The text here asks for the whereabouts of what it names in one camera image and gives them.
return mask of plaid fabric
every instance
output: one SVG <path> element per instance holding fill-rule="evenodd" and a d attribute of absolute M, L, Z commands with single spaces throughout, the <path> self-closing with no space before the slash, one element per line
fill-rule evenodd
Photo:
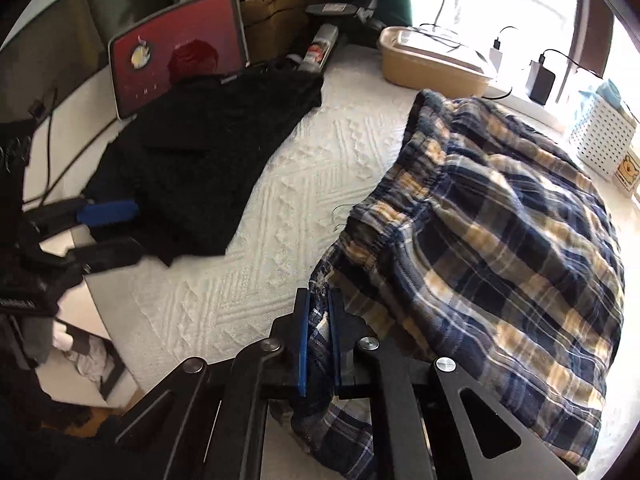
<path fill-rule="evenodd" d="M 549 139 L 480 99 L 418 94 L 398 160 L 318 263 L 310 396 L 287 420 L 321 463 L 370 478 L 367 403 L 332 398 L 327 283 L 379 337 L 453 358 L 586 467 L 620 341 L 623 267 L 602 199 Z"/>

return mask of white cloth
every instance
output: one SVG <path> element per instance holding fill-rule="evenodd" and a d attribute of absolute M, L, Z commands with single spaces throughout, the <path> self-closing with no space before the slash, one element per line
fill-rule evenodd
<path fill-rule="evenodd" d="M 66 333 L 66 325 L 57 321 L 53 322 L 53 348 L 69 352 L 74 344 L 74 339 Z"/>
<path fill-rule="evenodd" d="M 89 336 L 88 355 L 68 352 L 66 358 L 76 363 L 76 370 L 91 382 L 100 384 L 100 379 L 107 365 L 108 354 L 104 341 L 94 335 Z"/>

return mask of red screen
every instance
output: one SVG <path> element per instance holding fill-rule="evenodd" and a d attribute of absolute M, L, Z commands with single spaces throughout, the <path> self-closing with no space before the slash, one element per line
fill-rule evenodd
<path fill-rule="evenodd" d="M 110 56 L 118 115 L 129 117 L 181 78 L 244 68 L 242 25 L 236 21 L 235 5 L 235 0 L 195 0 L 115 38 Z M 136 69 L 132 56 L 140 46 L 144 65 Z"/>

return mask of white storage basket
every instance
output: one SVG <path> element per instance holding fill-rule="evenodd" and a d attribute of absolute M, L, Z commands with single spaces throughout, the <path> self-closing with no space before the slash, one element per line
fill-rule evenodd
<path fill-rule="evenodd" d="M 615 108 L 593 94 L 572 126 L 569 143 L 575 146 L 581 161 L 610 180 L 631 144 L 634 131 Z"/>

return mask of spray can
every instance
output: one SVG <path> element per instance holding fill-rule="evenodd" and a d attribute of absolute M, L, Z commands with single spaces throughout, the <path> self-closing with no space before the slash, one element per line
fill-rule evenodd
<path fill-rule="evenodd" d="M 306 51 L 298 70 L 320 73 L 324 69 L 329 53 L 338 40 L 338 27 L 325 23 L 318 29 L 314 40 Z"/>

